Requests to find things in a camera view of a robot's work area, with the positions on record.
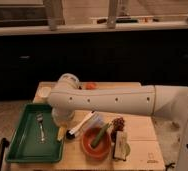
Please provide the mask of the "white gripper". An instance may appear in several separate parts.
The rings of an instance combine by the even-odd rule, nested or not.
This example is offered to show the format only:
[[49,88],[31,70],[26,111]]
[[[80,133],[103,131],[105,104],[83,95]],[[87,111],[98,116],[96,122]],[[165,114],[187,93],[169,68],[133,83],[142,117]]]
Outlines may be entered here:
[[74,111],[67,111],[67,110],[59,110],[56,108],[52,109],[52,118],[54,123],[60,126],[68,126],[70,122],[73,120],[75,115]]

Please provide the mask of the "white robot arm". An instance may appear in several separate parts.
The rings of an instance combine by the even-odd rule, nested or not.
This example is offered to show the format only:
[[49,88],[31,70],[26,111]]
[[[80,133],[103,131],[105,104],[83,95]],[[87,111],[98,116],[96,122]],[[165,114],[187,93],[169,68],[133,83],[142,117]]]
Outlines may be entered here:
[[188,87],[145,85],[109,89],[80,89],[79,79],[63,74],[48,103],[55,116],[67,120],[75,110],[163,117],[181,127],[176,171],[188,171]]

